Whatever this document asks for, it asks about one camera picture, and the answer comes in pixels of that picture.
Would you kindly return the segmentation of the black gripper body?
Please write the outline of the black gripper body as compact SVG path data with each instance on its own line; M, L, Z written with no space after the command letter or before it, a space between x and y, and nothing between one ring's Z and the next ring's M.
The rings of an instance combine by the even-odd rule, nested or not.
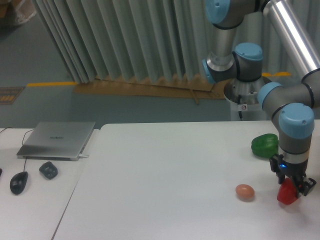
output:
M275 154L269 159L269 163L271 171L277 176L278 174L284 174L288 178L307 176L308 160L300 163L290 163L285 161L282 154Z

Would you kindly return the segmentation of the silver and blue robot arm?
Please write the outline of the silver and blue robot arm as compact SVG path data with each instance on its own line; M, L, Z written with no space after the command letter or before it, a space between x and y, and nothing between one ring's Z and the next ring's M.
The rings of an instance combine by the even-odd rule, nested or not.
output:
M300 83L284 87L277 82L263 84L263 53L260 46L241 43L232 46L236 29L245 16L261 12L278 34ZM279 183L289 178L297 195L308 195L316 181L306 175L312 134L313 109L320 105L320 56L288 0L207 0L205 13L217 28L216 50L202 61L207 80L218 83L235 79L236 103L243 103L241 83L255 87L258 103L278 131L278 151L270 168Z

